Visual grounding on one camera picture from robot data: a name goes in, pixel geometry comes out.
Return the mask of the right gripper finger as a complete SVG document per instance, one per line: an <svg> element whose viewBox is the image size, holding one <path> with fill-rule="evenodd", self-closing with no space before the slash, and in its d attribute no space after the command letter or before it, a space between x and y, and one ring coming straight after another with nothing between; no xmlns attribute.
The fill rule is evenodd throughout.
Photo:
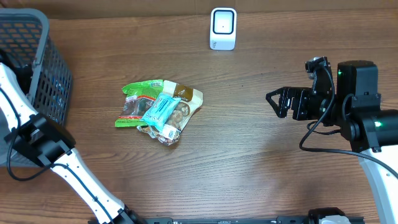
<svg viewBox="0 0 398 224"><path fill-rule="evenodd" d="M291 104L291 102L279 104L274 101L270 102L270 105L272 106L272 109L274 110L278 118L285 118L287 116L287 111L290 109Z"/></svg>
<svg viewBox="0 0 398 224"><path fill-rule="evenodd" d="M290 87L282 87L266 94L266 100L270 105L287 105L292 99Z"/></svg>

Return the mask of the beige nut snack bag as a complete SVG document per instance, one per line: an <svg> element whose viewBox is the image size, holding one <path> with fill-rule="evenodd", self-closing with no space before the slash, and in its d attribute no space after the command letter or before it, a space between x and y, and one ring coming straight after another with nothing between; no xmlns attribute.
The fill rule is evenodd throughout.
<svg viewBox="0 0 398 224"><path fill-rule="evenodd" d="M162 144L169 146L178 142L181 132L189 122L190 118L203 103L203 93L194 88L181 85L168 80L164 81L164 88L161 93L172 97L181 98L181 102L169 116L162 131L154 126L138 126L137 129L148 134L153 139L158 139Z"/></svg>

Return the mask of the green snack bag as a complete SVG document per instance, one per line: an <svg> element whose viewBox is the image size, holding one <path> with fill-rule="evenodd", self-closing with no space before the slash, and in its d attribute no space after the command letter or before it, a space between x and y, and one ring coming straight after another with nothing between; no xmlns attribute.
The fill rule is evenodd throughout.
<svg viewBox="0 0 398 224"><path fill-rule="evenodd" d="M163 91L163 88L163 80L147 80L124 86L122 91L126 95L126 99L123 110L115 121L115 127L147 126L147 123L141 119L153 105L159 93Z"/></svg>

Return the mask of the light blue snack packet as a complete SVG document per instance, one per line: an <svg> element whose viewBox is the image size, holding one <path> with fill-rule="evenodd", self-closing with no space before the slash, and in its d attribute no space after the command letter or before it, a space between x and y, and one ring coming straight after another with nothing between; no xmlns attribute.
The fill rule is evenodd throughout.
<svg viewBox="0 0 398 224"><path fill-rule="evenodd" d="M179 97L160 93L152 106L145 112L141 121L149 126L154 126L158 131L162 131L169 116L180 102L181 98Z"/></svg>

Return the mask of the blue Oreo cookie pack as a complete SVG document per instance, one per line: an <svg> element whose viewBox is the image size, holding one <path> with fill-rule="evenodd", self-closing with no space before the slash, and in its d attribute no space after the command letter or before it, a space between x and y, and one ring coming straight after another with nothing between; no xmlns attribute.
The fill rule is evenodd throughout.
<svg viewBox="0 0 398 224"><path fill-rule="evenodd" d="M55 87L53 99L59 105L61 109L65 109L65 89L63 87L63 82L59 81L57 78L52 78L52 84Z"/></svg>

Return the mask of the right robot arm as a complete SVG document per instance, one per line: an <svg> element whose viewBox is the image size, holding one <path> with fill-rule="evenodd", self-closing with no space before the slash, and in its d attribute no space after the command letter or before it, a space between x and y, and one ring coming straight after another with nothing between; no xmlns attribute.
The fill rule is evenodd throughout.
<svg viewBox="0 0 398 224"><path fill-rule="evenodd" d="M381 223L397 223L397 110L381 109L378 67L372 61L340 62L334 78L326 57L305 63L310 88L285 86L269 92L267 102L279 118L293 111L293 119L307 120L299 148L307 152L347 154L358 158L371 186ZM350 150L305 147L319 124L336 126Z"/></svg>

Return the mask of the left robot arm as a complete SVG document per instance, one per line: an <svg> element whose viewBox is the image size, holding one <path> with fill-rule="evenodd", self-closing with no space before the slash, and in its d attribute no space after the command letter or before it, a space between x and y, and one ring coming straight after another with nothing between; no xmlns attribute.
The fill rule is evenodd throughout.
<svg viewBox="0 0 398 224"><path fill-rule="evenodd" d="M9 152L17 151L41 170L58 174L94 213L95 223L145 223L96 178L75 148L76 141L61 125L39 113L17 81L17 68L1 52L1 110L10 133Z"/></svg>

